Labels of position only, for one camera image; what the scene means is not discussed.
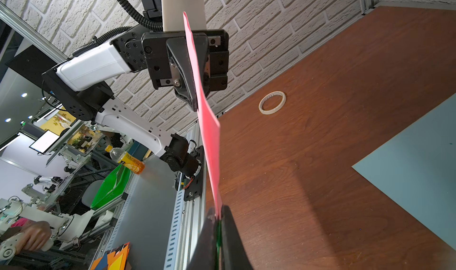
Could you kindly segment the pink paper sheet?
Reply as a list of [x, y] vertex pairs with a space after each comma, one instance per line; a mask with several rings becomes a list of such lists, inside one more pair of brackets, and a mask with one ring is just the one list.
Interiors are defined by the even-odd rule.
[[186, 45], [191, 61], [194, 75], [194, 84], [198, 102], [198, 120], [206, 152], [206, 161], [209, 171], [211, 190], [214, 198], [216, 217], [222, 217], [222, 199], [219, 190], [220, 183], [220, 122], [213, 113], [200, 83], [200, 73], [198, 72], [197, 53], [195, 50], [193, 32], [186, 12], [183, 13]]

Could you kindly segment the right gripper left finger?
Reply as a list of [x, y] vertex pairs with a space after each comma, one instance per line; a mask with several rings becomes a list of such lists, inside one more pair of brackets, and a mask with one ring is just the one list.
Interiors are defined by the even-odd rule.
[[208, 210], [187, 270], [214, 270], [217, 258], [217, 217], [214, 207]]

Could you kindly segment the light blue paper sheet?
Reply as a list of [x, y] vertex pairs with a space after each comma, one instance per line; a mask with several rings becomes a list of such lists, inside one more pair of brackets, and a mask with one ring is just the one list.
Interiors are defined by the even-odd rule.
[[452, 95], [352, 167], [456, 247], [456, 97]]

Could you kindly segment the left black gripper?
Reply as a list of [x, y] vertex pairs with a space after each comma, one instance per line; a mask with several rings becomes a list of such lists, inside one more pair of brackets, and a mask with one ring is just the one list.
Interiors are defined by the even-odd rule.
[[[225, 90], [229, 70], [228, 33], [197, 30], [193, 32], [193, 40], [203, 92]], [[185, 32], [145, 33], [141, 44], [154, 88], [174, 86], [177, 98], [196, 112], [198, 102]]]

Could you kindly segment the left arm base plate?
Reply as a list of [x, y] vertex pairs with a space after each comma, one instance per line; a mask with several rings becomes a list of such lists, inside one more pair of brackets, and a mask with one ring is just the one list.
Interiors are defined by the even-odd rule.
[[200, 197], [203, 194], [203, 185], [204, 185], [204, 147], [201, 145], [195, 148], [191, 155], [194, 156], [198, 163], [199, 168], [197, 172], [192, 177], [184, 176], [180, 171], [177, 172], [175, 178], [175, 189], [176, 191], [184, 191], [184, 201], [193, 201], [194, 199]]

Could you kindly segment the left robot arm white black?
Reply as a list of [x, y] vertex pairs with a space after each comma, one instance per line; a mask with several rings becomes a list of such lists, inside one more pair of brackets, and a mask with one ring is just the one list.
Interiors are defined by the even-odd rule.
[[[193, 179], [207, 167], [217, 172], [219, 123], [207, 102], [228, 86], [229, 35], [206, 26], [204, 0], [143, 0], [139, 13], [117, 0], [137, 22], [114, 28], [55, 64], [36, 50], [25, 51], [8, 67], [57, 98], [75, 118], [112, 128], [143, 144], [171, 170]], [[188, 141], [137, 115], [117, 98], [107, 80], [147, 71], [155, 89], [171, 87], [198, 114], [204, 157], [190, 153]]]

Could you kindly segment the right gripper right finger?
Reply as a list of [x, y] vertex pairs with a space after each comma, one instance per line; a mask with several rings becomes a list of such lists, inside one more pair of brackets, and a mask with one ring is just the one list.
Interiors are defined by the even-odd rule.
[[236, 223], [227, 205], [222, 206], [220, 221], [220, 269], [252, 270]]

